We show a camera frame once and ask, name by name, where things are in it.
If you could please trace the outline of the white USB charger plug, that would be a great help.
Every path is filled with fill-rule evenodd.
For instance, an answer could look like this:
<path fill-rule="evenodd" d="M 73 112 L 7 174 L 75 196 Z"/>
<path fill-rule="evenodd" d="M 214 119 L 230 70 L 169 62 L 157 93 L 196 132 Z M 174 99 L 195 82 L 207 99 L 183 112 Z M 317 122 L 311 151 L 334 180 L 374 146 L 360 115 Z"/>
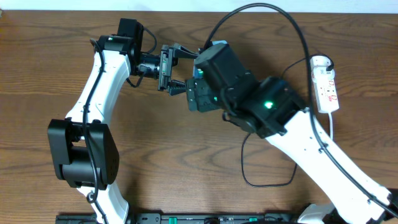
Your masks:
<path fill-rule="evenodd" d="M 333 80 L 335 77 L 334 62 L 330 57 L 317 54 L 310 59 L 312 81 L 317 83 L 324 80 Z"/>

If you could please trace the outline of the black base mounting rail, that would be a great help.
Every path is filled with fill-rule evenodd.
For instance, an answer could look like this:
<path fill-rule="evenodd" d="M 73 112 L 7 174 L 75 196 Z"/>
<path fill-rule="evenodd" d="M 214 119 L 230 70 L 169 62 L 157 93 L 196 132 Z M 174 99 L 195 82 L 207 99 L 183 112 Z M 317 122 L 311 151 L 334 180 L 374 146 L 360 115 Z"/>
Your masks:
<path fill-rule="evenodd" d="M 238 224 L 238 223 L 295 223 L 292 215 L 268 213 L 265 215 L 161 215 L 159 213 L 138 213 L 128 215 L 128 224 Z"/>

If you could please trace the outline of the white power strip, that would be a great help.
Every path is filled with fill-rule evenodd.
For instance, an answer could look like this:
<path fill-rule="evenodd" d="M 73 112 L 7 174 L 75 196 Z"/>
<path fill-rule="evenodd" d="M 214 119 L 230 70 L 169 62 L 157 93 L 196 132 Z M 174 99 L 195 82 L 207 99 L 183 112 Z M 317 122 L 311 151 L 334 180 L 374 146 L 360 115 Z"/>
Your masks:
<path fill-rule="evenodd" d="M 313 83 L 319 113 L 332 113 L 340 108 L 335 78 Z"/>

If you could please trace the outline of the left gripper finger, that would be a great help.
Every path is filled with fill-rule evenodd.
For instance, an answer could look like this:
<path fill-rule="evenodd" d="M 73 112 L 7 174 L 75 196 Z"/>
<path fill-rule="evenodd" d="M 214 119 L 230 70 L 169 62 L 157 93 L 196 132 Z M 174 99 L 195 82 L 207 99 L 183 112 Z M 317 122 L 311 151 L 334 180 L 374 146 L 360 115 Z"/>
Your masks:
<path fill-rule="evenodd" d="M 175 96 L 186 92 L 186 83 L 180 80 L 171 80 L 167 86 L 167 92 L 170 96 Z"/>
<path fill-rule="evenodd" d="M 187 49 L 186 47 L 174 43 L 173 44 L 173 58 L 187 58 L 187 59 L 195 59 L 198 57 L 198 53 L 192 52 L 191 50 Z"/>

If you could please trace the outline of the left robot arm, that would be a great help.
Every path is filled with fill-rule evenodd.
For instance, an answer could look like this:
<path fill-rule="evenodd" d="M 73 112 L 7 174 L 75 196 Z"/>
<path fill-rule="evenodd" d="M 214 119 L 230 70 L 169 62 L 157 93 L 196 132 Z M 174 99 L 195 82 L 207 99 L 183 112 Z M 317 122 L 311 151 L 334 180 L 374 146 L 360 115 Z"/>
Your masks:
<path fill-rule="evenodd" d="M 119 152 L 109 130 L 113 109 L 131 75 L 158 80 L 158 89 L 176 95 L 183 82 L 172 80 L 172 67 L 196 52 L 165 45 L 159 55 L 142 50 L 147 32 L 135 19 L 122 18 L 116 34 L 91 39 L 94 63 L 87 83 L 64 119 L 52 119 L 47 135 L 55 175 L 77 189 L 91 204 L 95 223 L 126 223 L 129 204 L 116 182 Z"/>

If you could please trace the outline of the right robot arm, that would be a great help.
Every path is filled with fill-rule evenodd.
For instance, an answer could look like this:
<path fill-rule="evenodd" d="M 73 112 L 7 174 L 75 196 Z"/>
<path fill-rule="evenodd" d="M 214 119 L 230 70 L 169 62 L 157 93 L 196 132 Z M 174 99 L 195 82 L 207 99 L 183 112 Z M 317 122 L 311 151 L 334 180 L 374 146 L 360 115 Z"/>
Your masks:
<path fill-rule="evenodd" d="M 188 87 L 196 110 L 221 109 L 224 120 L 280 149 L 323 190 L 346 223 L 397 216 L 397 196 L 367 176 L 327 135 L 313 109 L 280 78 L 258 80 L 228 44 L 194 58 L 200 83 Z"/>

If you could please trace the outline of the blue-screen Galaxy smartphone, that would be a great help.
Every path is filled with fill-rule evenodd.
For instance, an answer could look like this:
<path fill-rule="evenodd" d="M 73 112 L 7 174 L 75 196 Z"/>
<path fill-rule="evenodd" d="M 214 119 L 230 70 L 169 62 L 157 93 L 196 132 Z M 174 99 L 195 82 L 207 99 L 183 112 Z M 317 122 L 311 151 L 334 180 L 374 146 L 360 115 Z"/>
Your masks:
<path fill-rule="evenodd" d="M 212 41 L 211 45 L 216 45 L 216 44 L 227 44 L 228 42 L 226 40 L 216 40 L 216 41 Z M 203 72 L 196 67 L 196 65 L 193 65 L 193 78 L 203 78 Z"/>

